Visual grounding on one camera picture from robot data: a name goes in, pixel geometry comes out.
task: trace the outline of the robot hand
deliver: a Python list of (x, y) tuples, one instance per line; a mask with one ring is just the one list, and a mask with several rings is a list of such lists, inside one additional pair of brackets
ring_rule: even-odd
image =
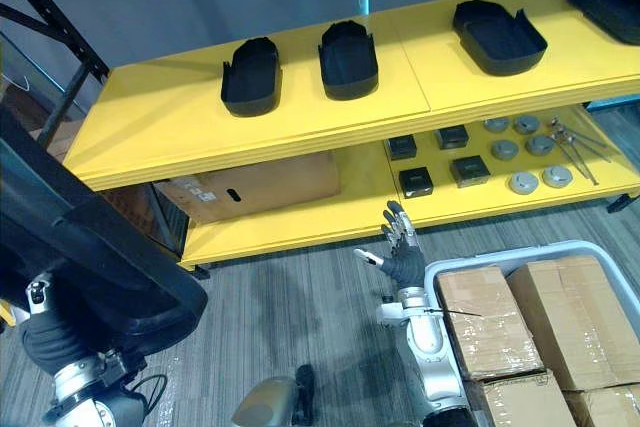
[(398, 282), (398, 290), (424, 286), (426, 261), (418, 244), (416, 230), (402, 206), (395, 200), (387, 203), (389, 211), (383, 215), (389, 227), (382, 226), (382, 232), (391, 244), (391, 257), (380, 258), (366, 250), (355, 249), (356, 257), (371, 265), (377, 265), (389, 277)]

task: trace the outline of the shelf leg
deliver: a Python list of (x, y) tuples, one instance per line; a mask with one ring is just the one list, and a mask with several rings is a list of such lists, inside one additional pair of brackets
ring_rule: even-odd
[(638, 198), (640, 198), (640, 196), (631, 197), (629, 194), (622, 194), (617, 200), (607, 206), (607, 212), (610, 214), (620, 212), (622, 209), (638, 200)]
[(199, 265), (195, 266), (195, 269), (190, 270), (189, 273), (198, 280), (207, 280), (211, 277), (211, 274), (207, 269), (203, 269)]

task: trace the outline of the shelving unit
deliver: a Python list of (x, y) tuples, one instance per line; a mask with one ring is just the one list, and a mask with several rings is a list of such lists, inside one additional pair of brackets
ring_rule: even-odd
[(269, 34), (283, 69), (279, 106), (232, 117), (222, 62), (242, 41), (115, 68), (65, 166), (95, 190), (423, 132), (499, 115), (640, 91), (640, 50), (610, 39), (565, 0), (493, 0), (524, 7), (549, 42), (531, 71), (481, 72), (441, 0), (358, 19), (373, 32), (380, 83), (353, 101), (326, 98), (317, 45), (330, 24)]
[[(611, 164), (588, 158), (598, 186), (570, 166), (575, 181), (565, 189), (541, 184), (530, 196), (513, 194), (505, 185), (512, 165), (490, 157), (490, 134), (473, 122), (640, 92), (640, 48), (610, 38), (565, 0), (489, 0), (512, 13), (524, 8), (549, 43), (532, 70), (491, 76), (476, 66), (451, 28), (463, 1), (355, 18), (374, 35), (379, 87), (352, 101), (329, 100), (322, 87), (317, 45), (330, 23), (269, 34), (280, 53), (282, 91), (278, 107), (260, 117), (233, 117), (220, 100), (222, 63), (243, 41), (118, 67), (64, 163), (102, 190), (336, 149), (340, 195), (213, 224), (191, 223), (181, 261), (187, 268), (376, 233), (391, 198), (426, 226), (617, 193), (639, 195), (640, 176), (617, 150)], [(581, 108), (561, 108), (560, 115), (614, 149)], [(437, 150), (431, 131), (461, 123), (471, 123), (469, 146)], [(424, 132), (416, 136), (418, 158), (389, 163), (380, 141), (415, 132)], [(567, 163), (560, 152), (537, 159), (522, 148), (521, 170), (539, 174), (546, 165)], [(448, 161), (476, 150), (485, 152), (494, 176), (486, 185), (457, 189)], [(429, 168), (435, 193), (401, 199), (398, 170), (420, 165)]]
[[(190, 268), (205, 262), (375, 234), (384, 221), (382, 209), (386, 201), (392, 199), (403, 204), (417, 227), (426, 227), (620, 193), (640, 195), (640, 173), (582, 107), (574, 105), (535, 115), (543, 122), (558, 116), (578, 132), (609, 146), (606, 152), (611, 163), (584, 154), (600, 182), (598, 186), (585, 179), (559, 149), (547, 156), (535, 157), (525, 150), (527, 136), (512, 128), (502, 134), (492, 134), (478, 121), (467, 125), (470, 141), (463, 149), (439, 150), (433, 132), (415, 135), (418, 155), (413, 159), (390, 161), (385, 142), (338, 149), (335, 153), (344, 189), (340, 195), (211, 224), (192, 222), (181, 265)], [(545, 132), (545, 129), (541, 127), (539, 132)], [(494, 159), (489, 153), (490, 146), (498, 139), (518, 143), (518, 156), (508, 162)], [(450, 161), (477, 154), (482, 156), (492, 177), (486, 184), (458, 189), (449, 171)], [(554, 189), (542, 182), (542, 171), (554, 164), (565, 165), (571, 170), (574, 180), (567, 187)], [(398, 183), (398, 172), (423, 166), (427, 167), (433, 180), (433, 194), (405, 199)], [(534, 193), (518, 195), (509, 189), (511, 175), (520, 170), (538, 176), (540, 185)]]

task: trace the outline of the gray round part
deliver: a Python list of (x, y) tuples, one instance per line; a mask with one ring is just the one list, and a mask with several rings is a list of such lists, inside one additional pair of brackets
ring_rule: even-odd
[(496, 140), (491, 144), (491, 154), (500, 160), (511, 160), (518, 155), (518, 144), (512, 140)]
[(487, 119), (484, 121), (484, 128), (489, 132), (498, 134), (504, 132), (509, 127), (509, 117), (496, 117), (495, 119)]
[(519, 134), (533, 134), (540, 127), (540, 121), (535, 115), (521, 115), (516, 119), (513, 127)]
[(549, 187), (560, 189), (571, 183), (573, 175), (564, 165), (552, 165), (544, 169), (544, 172), (542, 172), (542, 180), (544, 180), (544, 183)]
[(509, 181), (509, 187), (516, 194), (528, 195), (538, 188), (538, 178), (531, 172), (516, 172)]
[(531, 155), (547, 155), (553, 150), (553, 140), (546, 135), (534, 135), (527, 140), (527, 150)]

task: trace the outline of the small black box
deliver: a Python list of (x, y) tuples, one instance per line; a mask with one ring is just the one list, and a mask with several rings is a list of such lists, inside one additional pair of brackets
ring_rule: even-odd
[(469, 142), (469, 134), (464, 125), (454, 125), (451, 127), (445, 127), (444, 129), (436, 130), (436, 137), (438, 138), (438, 144), (440, 149), (459, 149), (466, 147)]
[(491, 175), (479, 155), (452, 161), (451, 174), (456, 179), (459, 188), (484, 184)]
[(387, 140), (391, 160), (411, 159), (416, 156), (418, 149), (413, 135), (401, 135)]
[(399, 174), (400, 185), (407, 199), (430, 195), (433, 193), (433, 182), (426, 167), (403, 170)]

